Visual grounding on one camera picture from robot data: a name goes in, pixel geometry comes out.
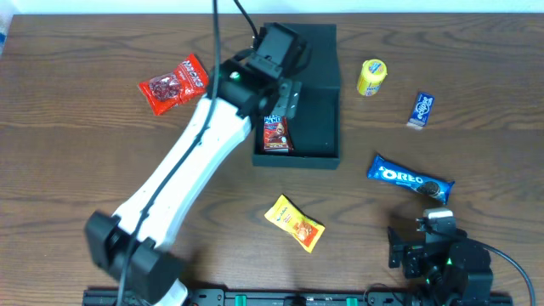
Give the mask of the red Hello Panda box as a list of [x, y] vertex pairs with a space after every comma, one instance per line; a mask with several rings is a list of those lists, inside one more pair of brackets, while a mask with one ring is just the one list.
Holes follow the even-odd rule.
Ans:
[[292, 142], [283, 116], [270, 115], [263, 120], [263, 150], [265, 152], [288, 153]]

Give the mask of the blue Oreo cookie pack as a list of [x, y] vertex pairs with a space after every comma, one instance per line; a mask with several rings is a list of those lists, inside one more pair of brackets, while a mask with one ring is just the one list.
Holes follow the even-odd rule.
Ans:
[[448, 203], [455, 181], [414, 172], [406, 167], [376, 155], [367, 171], [367, 178], [398, 185], [418, 194], [431, 197], [443, 205]]

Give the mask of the red Hacks candy bag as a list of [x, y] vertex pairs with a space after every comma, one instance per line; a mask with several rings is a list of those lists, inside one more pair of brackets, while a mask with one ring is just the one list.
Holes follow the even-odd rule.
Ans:
[[207, 71], [198, 58], [190, 54], [172, 72], [140, 82], [138, 88], [153, 114], [160, 116], [204, 94], [208, 83]]

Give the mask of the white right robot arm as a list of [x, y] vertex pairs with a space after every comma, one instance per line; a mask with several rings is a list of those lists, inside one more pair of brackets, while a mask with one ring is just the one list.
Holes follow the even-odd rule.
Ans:
[[417, 291], [396, 296], [401, 305], [491, 306], [493, 273], [490, 253], [464, 236], [428, 234], [405, 241], [388, 228], [388, 266], [402, 268], [406, 279], [423, 278]]

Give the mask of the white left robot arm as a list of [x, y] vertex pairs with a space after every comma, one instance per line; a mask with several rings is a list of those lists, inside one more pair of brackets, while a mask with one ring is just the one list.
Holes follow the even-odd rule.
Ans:
[[118, 282], [115, 305], [181, 305], [182, 263], [169, 249], [220, 164], [269, 115], [292, 117], [303, 65], [257, 56], [216, 66], [189, 124], [145, 183], [113, 214], [94, 212], [84, 227], [93, 263]]

